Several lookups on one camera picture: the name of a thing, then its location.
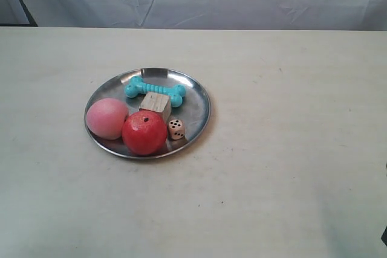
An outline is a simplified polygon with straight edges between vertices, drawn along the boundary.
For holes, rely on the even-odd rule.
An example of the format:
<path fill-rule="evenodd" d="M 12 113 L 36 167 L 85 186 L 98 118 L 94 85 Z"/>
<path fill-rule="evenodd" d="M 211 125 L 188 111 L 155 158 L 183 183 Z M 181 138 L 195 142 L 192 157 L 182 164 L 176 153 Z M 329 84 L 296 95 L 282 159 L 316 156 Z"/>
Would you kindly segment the pink peach fruit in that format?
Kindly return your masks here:
<path fill-rule="evenodd" d="M 128 115 L 129 108 L 125 103 L 115 98 L 103 98 L 88 109 L 86 125 L 96 136 L 115 140 L 121 137 Z"/>

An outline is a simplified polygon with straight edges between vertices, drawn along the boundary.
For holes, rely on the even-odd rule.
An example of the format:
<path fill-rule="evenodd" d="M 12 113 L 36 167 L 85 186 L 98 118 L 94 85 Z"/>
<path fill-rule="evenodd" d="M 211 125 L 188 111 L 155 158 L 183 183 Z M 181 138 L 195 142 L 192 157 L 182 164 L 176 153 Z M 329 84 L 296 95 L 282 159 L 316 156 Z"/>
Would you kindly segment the wooden die black dots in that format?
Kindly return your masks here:
<path fill-rule="evenodd" d="M 185 125 L 180 119 L 169 120 L 167 127 L 171 140 L 179 140 L 185 136 Z"/>

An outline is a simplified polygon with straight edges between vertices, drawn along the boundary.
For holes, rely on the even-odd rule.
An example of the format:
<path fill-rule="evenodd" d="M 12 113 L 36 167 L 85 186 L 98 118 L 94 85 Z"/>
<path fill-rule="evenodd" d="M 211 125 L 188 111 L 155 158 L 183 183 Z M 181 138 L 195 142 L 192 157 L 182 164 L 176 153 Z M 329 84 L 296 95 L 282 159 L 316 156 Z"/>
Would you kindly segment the turquoise rubber bone toy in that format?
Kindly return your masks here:
<path fill-rule="evenodd" d="M 129 84 L 125 86 L 124 93 L 128 98 L 135 98 L 139 94 L 146 95 L 149 92 L 168 95 L 171 100 L 171 106 L 178 108 L 183 104 L 183 98 L 186 96 L 186 88 L 183 85 L 165 87 L 145 83 L 140 76 L 131 77 Z"/>

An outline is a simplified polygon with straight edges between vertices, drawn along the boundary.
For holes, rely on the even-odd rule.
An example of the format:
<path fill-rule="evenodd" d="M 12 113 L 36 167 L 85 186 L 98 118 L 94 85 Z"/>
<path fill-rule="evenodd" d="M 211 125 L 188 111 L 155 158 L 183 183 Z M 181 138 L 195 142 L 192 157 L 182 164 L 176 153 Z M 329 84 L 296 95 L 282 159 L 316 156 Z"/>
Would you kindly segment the round silver metal plate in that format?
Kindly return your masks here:
<path fill-rule="evenodd" d="M 103 150 L 122 158 L 132 160 L 151 160 L 173 155 L 193 145 L 204 132 L 211 116 L 211 102 L 205 88 L 191 76 L 168 68 L 140 68 L 121 73 L 97 88 L 86 104 L 85 111 L 97 101 L 103 98 L 116 98 L 126 102 L 131 113 L 137 112 L 141 97 L 127 98 L 124 87 L 131 77 L 140 76 L 145 83 L 172 87 L 182 85 L 186 89 L 183 104 L 172 109 L 171 116 L 182 120 L 186 126 L 186 134 L 179 140 L 166 140 L 166 144 L 156 153 L 149 156 L 138 156 L 132 153 L 123 143 L 121 138 L 105 140 L 97 137 L 89 129 L 86 129 L 91 139 Z"/>

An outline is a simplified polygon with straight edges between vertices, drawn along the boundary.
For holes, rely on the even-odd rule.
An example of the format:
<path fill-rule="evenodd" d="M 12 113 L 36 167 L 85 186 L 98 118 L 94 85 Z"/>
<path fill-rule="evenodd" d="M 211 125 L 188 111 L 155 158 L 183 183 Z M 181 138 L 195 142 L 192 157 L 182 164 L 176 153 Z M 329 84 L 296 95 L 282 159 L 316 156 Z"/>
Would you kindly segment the red apple fruit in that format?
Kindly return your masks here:
<path fill-rule="evenodd" d="M 135 112 L 126 119 L 122 127 L 122 139 L 132 153 L 151 155 L 160 150 L 166 142 L 166 124 L 153 111 Z"/>

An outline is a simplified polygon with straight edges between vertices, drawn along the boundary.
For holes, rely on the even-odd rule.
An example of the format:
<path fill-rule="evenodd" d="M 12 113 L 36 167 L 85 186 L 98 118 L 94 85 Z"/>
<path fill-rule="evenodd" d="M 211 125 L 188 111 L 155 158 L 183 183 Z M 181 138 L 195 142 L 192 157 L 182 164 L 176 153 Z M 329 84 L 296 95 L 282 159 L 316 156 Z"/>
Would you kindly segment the small wooden block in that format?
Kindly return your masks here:
<path fill-rule="evenodd" d="M 140 103 L 139 110 L 152 111 L 167 122 L 172 110 L 171 98 L 165 94 L 148 92 Z"/>

